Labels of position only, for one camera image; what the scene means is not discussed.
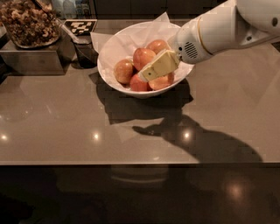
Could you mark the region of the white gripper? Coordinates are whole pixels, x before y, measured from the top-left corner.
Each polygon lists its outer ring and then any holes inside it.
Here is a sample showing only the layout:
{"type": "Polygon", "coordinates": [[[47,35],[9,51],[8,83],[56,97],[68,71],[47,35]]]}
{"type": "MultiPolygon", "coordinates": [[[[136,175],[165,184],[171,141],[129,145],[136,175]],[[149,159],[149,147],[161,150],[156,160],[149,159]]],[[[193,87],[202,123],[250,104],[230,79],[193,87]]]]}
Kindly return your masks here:
{"type": "Polygon", "coordinates": [[[212,58],[202,41],[200,21],[201,17],[190,20],[170,37],[168,44],[172,50],[158,53],[138,72],[139,78],[145,82],[153,81],[177,70],[180,60],[194,65],[212,58]]]}

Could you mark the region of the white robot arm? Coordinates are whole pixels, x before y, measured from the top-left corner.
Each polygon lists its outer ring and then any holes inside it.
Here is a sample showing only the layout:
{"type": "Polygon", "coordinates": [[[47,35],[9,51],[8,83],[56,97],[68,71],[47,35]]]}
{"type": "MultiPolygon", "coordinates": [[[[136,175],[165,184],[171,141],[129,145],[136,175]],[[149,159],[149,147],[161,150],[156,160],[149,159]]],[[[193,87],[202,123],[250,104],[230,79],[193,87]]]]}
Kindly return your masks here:
{"type": "Polygon", "coordinates": [[[152,81],[218,53],[273,42],[280,37],[280,0],[227,0],[190,20],[168,39],[168,50],[138,73],[152,81]]]}

